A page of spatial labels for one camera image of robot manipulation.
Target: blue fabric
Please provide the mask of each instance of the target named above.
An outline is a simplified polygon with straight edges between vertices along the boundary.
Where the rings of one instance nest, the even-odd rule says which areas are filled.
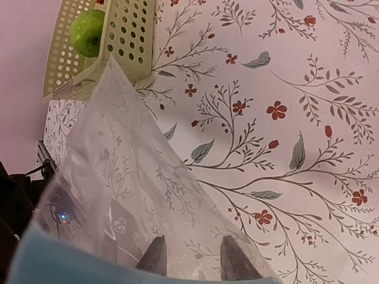
[[[31,226],[15,255],[8,284],[209,284],[156,276],[98,259]],[[229,282],[282,284],[280,279]]]

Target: cream plastic basket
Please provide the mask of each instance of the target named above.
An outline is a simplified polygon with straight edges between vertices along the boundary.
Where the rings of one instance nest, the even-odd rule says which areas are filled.
[[[43,99],[84,100],[113,53],[131,81],[148,77],[152,68],[155,0],[63,0],[47,59]],[[89,9],[105,11],[99,56],[81,56],[70,45],[72,21]]]

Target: clear plastic bag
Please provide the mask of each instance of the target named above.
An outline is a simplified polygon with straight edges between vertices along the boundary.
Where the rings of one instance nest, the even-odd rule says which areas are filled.
[[[171,149],[113,58],[67,149],[35,219],[50,235],[127,267],[164,235],[167,276],[197,280],[220,280],[220,245],[231,235],[263,277],[275,276]]]

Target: apple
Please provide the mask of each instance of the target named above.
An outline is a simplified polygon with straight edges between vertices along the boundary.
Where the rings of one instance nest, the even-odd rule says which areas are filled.
[[[73,48],[85,57],[99,55],[102,25],[105,12],[89,10],[73,20],[70,27],[70,41]]]

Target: wall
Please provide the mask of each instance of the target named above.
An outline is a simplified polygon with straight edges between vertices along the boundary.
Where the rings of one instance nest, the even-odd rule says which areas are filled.
[[[47,104],[42,87],[60,0],[0,0],[0,161],[8,173],[36,166]]]

